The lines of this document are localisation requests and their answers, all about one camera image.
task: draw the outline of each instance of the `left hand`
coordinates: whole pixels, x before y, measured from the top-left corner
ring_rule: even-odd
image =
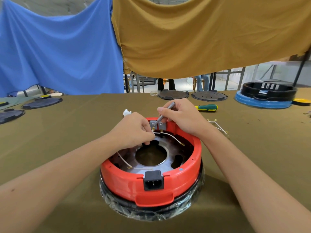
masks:
[[[155,135],[151,131],[146,118],[137,112],[126,115],[109,133],[119,140],[120,150],[134,147],[145,143],[150,144]]]

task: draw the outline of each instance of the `mustard yellow cloth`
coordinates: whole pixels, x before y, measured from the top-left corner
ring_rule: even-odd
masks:
[[[185,78],[268,62],[311,44],[311,0],[113,0],[124,69]]]

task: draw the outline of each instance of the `round opening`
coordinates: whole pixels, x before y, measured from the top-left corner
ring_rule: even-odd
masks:
[[[144,166],[156,166],[162,163],[167,157],[166,150],[159,145],[159,142],[144,145],[135,154],[137,162]]]

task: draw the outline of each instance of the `green and yellow screwdriver handle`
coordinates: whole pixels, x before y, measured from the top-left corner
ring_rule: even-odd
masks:
[[[218,109],[217,105],[209,104],[209,105],[195,105],[196,109],[199,111],[216,111]]]

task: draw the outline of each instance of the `orange object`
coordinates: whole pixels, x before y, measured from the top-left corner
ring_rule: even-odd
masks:
[[[158,118],[147,118],[148,121]],[[201,164],[201,141],[199,138],[185,133],[175,122],[167,122],[166,131],[178,134],[187,139],[194,150],[189,159],[180,167],[162,173],[164,188],[160,190],[144,190],[143,174],[125,172],[110,160],[106,160],[100,166],[104,183],[111,192],[126,200],[135,202],[139,207],[157,207],[170,204],[173,200],[186,192],[196,181]]]

